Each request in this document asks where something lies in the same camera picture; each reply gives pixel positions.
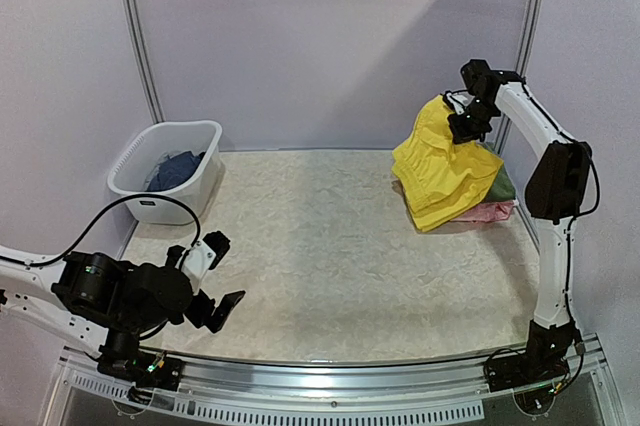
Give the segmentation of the yellow garment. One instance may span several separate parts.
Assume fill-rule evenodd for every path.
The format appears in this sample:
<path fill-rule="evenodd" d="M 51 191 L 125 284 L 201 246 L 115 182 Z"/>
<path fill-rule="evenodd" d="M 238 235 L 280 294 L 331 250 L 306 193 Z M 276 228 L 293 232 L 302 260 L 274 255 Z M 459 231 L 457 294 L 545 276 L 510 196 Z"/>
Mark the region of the yellow garment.
<path fill-rule="evenodd" d="M 474 208 L 489 193 L 503 160 L 476 141 L 457 145 L 450 108 L 438 95 L 418 113 L 413 129 L 392 151 L 415 228 L 426 233 Z"/>

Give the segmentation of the green sleeveless shirt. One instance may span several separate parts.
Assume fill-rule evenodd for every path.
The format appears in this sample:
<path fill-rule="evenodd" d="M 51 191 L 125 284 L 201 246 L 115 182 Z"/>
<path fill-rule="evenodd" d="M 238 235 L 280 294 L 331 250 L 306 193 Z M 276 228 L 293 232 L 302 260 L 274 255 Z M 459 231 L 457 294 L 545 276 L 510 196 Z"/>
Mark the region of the green sleeveless shirt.
<path fill-rule="evenodd" d="M 506 167 L 502 164 L 498 173 L 489 188 L 483 203 L 498 203 L 513 201 L 516 199 L 516 189 L 507 173 Z"/>

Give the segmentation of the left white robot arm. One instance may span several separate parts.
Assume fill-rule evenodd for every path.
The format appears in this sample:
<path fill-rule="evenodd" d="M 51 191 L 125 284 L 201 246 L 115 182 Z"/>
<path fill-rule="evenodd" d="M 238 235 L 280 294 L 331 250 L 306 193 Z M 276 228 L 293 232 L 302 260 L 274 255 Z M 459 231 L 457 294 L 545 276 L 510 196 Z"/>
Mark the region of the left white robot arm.
<path fill-rule="evenodd" d="M 116 370 L 138 380 L 149 369 L 146 354 L 138 350 L 141 342 L 184 322 L 217 333 L 244 298 L 239 290 L 215 300 L 203 290 L 227 251 L 203 241 L 172 246 L 161 266 L 82 252 L 40 262 L 5 259 L 1 308 L 86 352 L 110 354 Z"/>

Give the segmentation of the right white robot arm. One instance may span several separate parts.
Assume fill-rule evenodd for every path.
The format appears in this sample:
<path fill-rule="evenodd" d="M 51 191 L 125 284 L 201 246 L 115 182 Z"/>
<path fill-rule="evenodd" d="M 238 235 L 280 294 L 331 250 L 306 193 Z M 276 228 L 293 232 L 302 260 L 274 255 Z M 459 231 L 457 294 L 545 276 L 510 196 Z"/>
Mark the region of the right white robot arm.
<path fill-rule="evenodd" d="M 517 373 L 537 382 L 556 363 L 554 351 L 576 341 L 571 313 L 571 251 L 573 229 L 581 216 L 592 167 L 591 147 L 572 137 L 530 92 L 515 71 L 495 70 L 472 59 L 460 70 L 467 100 L 447 92 L 449 128 L 455 144 L 482 140 L 491 120 L 505 116 L 530 145 L 537 164 L 524 188 L 524 202 L 537 221 L 539 287 L 528 344 L 517 361 Z"/>

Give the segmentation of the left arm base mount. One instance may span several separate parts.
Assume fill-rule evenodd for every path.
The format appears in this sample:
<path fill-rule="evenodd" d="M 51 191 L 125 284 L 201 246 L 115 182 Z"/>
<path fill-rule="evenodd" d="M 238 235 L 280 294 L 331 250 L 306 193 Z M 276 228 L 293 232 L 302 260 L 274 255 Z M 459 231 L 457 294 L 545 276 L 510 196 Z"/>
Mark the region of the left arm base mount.
<path fill-rule="evenodd" d="M 166 351 L 148 353 L 139 346 L 138 335 L 109 329 L 105 342 L 98 348 L 97 371 L 129 382 L 127 400 L 148 406 L 157 389 L 178 390 L 185 363 Z"/>

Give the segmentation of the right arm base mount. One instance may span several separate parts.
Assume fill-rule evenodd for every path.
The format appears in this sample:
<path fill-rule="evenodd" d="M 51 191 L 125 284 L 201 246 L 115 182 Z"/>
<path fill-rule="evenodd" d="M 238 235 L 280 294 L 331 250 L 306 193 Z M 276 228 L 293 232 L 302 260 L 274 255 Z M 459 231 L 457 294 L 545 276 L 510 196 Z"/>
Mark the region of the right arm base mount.
<path fill-rule="evenodd" d="M 492 392 L 510 390 L 521 413 L 541 416 L 582 373 L 585 353 L 575 321 L 548 329 L 531 322 L 525 350 L 495 350 L 483 364 L 483 377 Z"/>

